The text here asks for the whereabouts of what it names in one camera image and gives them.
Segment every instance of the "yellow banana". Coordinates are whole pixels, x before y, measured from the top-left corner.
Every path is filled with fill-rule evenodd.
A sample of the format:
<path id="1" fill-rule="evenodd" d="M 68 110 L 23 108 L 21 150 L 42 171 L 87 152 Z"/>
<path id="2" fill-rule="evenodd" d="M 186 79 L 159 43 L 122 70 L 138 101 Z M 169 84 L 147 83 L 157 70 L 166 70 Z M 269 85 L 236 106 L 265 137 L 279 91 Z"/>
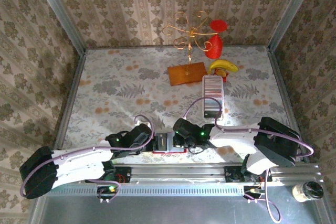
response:
<path id="1" fill-rule="evenodd" d="M 211 74 L 211 70 L 214 68 L 223 68 L 232 72 L 237 72 L 238 67 L 228 60 L 215 60 L 209 67 L 208 74 Z"/>

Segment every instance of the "wall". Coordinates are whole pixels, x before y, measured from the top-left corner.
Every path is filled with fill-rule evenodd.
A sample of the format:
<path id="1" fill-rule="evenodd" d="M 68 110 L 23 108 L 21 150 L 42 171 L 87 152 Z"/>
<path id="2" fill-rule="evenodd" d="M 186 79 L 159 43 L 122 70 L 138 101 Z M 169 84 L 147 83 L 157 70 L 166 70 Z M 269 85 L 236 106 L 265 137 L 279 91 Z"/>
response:
<path id="1" fill-rule="evenodd" d="M 336 0 L 304 0 L 276 49 L 301 133 L 336 209 Z"/>
<path id="2" fill-rule="evenodd" d="M 46 0 L 0 0 L 0 223 L 26 223 L 19 167 L 51 145 L 78 55 Z"/>
<path id="3" fill-rule="evenodd" d="M 205 10 L 228 22 L 225 44 L 267 44 L 289 0 L 62 0 L 88 47 L 171 45 L 162 28 L 177 11 Z M 194 25 L 199 20 L 191 18 Z M 204 26 L 204 32 L 210 28 Z"/>

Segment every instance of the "tabletop surface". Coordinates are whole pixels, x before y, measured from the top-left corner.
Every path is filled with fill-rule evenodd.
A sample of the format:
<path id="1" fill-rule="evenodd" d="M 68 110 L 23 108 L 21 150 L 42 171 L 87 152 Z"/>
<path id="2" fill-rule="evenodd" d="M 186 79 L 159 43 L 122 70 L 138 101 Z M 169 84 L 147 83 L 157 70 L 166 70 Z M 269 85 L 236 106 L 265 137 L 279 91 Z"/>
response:
<path id="1" fill-rule="evenodd" d="M 224 47 L 221 59 L 239 67 L 224 84 L 224 124 L 258 123 L 270 116 L 288 125 L 275 76 L 264 46 Z M 212 60 L 199 49 L 192 63 Z M 167 67 L 187 63 L 186 50 L 174 47 L 97 49 L 86 53 L 86 62 L 71 113 L 63 148 L 99 145 L 112 133 L 130 130 L 137 114 L 149 117 L 157 133 L 171 132 L 175 121 L 202 96 L 202 83 L 171 86 Z M 188 114 L 202 126 L 202 102 Z M 142 153 L 116 159 L 116 163 L 219 163 L 241 162 L 246 154 L 229 147 L 207 149 L 198 155 Z"/>

